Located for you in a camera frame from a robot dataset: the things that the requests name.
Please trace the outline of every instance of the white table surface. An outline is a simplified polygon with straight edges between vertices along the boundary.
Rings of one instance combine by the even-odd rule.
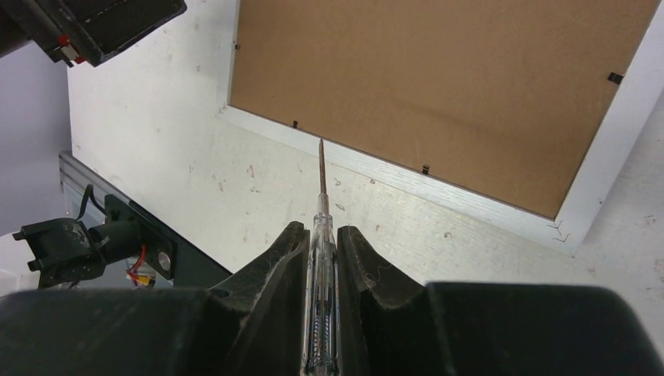
[[[233,272],[290,221],[309,226],[318,194],[317,158],[215,117],[234,4],[189,0],[115,59],[69,70],[74,156]],[[606,286],[664,354],[664,99],[572,256],[370,176],[333,164],[327,176],[335,225],[360,228],[415,280]]]

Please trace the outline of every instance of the black cable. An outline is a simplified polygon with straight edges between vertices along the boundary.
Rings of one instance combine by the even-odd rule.
[[[94,189],[95,187],[92,184],[88,184],[85,187],[85,192],[83,193],[83,199],[81,200],[81,207],[78,209],[78,217],[76,217],[76,220],[78,221],[79,219],[83,218],[83,215],[85,214],[85,209],[88,207],[88,200],[92,202],[93,205],[95,205],[95,208],[99,209],[104,216],[108,216],[108,213],[106,213],[106,210],[102,207],[97,202],[97,199],[95,198],[94,194]]]

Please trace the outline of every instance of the brown cardboard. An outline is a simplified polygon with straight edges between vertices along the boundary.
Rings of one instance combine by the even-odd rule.
[[[553,218],[658,0],[242,0],[231,104]]]

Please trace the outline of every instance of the transparent screwdriver handle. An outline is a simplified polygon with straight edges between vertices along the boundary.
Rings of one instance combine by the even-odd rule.
[[[327,195],[321,193],[307,265],[302,374],[337,374],[339,369],[337,246],[327,208]]]

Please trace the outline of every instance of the screwdriver tip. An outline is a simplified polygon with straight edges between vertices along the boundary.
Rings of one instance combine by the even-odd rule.
[[[318,144],[318,159],[320,163],[320,193],[327,193],[327,185],[325,183],[325,150],[323,150],[323,139],[320,139]]]

